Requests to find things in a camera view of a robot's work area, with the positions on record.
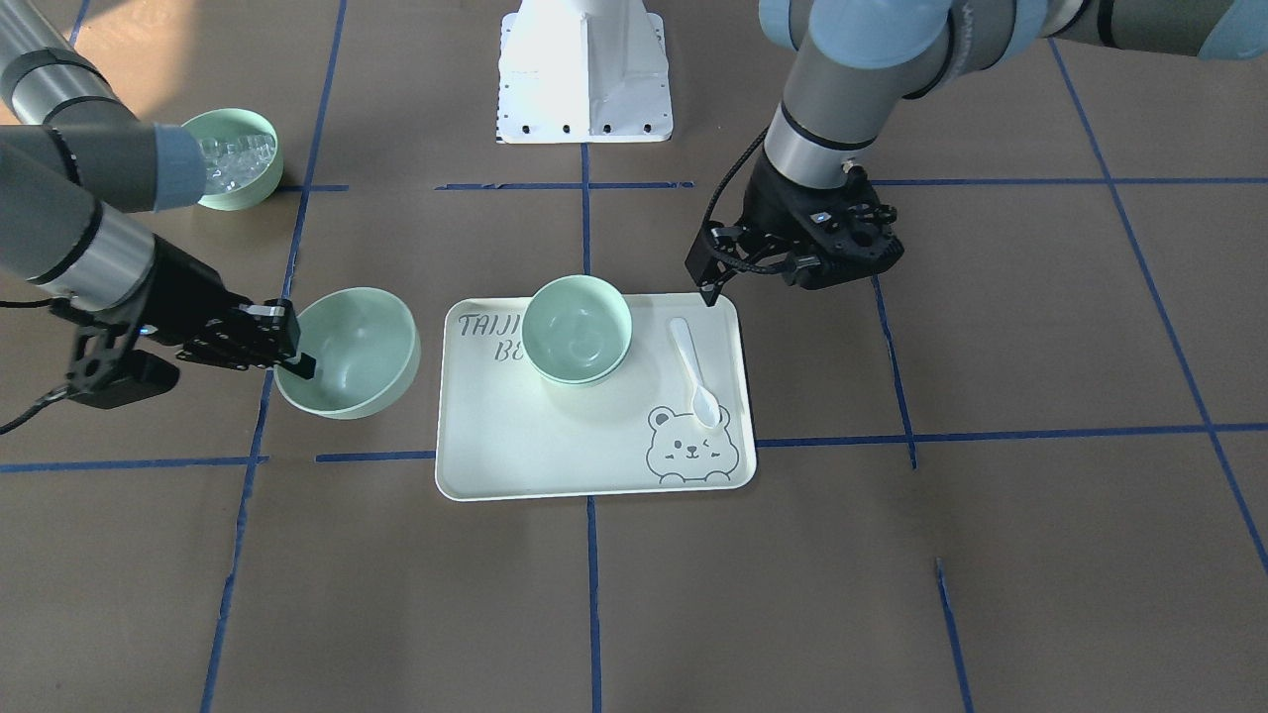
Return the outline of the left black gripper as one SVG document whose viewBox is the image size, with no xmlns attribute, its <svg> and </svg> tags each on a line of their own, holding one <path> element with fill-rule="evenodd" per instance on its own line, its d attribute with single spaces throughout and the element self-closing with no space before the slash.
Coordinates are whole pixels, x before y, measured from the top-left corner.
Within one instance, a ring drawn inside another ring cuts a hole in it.
<svg viewBox="0 0 1268 713">
<path fill-rule="evenodd" d="M 746 184 L 741 217 L 713 218 L 723 189 L 738 174 L 734 165 L 716 185 L 686 256 L 686 271 L 706 307 L 742 271 L 777 275 L 790 287 L 827 288 L 843 280 L 843 188 L 806 188 L 784 176 L 766 154 L 757 154 Z"/>
</svg>

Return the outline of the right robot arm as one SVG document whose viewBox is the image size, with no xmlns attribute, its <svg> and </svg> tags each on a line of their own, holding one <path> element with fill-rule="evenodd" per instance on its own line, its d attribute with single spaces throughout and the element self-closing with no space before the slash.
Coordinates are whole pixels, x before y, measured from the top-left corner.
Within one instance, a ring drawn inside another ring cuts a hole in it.
<svg viewBox="0 0 1268 713">
<path fill-rule="evenodd" d="M 3 269 L 77 325 L 68 378 L 171 373 L 139 337 L 218 368 L 314 374 L 287 301 L 232 293 L 134 218 L 204 197 L 202 142 L 142 122 L 29 1 L 3 4 L 3 104 L 16 117 L 3 128 Z"/>
</svg>

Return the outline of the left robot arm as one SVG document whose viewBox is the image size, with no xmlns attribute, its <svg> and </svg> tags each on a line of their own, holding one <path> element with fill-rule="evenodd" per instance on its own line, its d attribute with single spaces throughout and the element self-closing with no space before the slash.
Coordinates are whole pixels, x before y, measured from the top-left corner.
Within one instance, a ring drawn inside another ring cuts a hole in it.
<svg viewBox="0 0 1268 713">
<path fill-rule="evenodd" d="M 862 167 L 891 110 L 1056 38 L 1131 52 L 1252 60 L 1263 1 L 762 1 L 795 53 L 779 109 L 746 148 L 741 217 L 702 214 L 685 260 L 702 303 L 743 271 L 805 291 L 866 280 L 904 255 L 896 209 Z"/>
</svg>

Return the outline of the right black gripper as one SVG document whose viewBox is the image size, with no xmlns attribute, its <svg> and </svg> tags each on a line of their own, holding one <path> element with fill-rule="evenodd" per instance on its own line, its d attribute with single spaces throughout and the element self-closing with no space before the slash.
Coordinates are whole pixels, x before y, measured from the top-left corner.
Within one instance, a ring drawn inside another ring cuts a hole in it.
<svg viewBox="0 0 1268 713">
<path fill-rule="evenodd" d="M 254 302 L 228 291 L 218 271 L 167 240 L 153 240 L 142 324 L 178 359 L 233 370 L 280 368 L 304 381 L 317 362 L 301 353 L 302 329 L 285 298 Z"/>
</svg>

